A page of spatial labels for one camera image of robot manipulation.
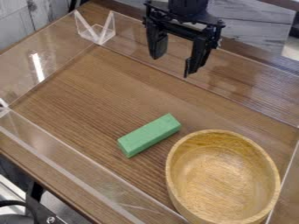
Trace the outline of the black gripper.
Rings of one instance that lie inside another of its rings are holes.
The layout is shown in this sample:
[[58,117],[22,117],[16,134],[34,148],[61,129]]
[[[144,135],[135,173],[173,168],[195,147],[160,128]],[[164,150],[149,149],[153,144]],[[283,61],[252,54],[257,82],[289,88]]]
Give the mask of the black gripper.
[[[216,37],[220,36],[225,23],[212,16],[208,11],[209,0],[145,0],[144,19],[151,20],[145,28],[148,51],[151,57],[157,60],[167,52],[168,34],[161,29],[167,25],[200,24],[212,29]],[[183,77],[195,74],[200,67],[205,65],[211,53],[211,43],[205,38],[197,37],[192,41],[191,57],[185,60]]]

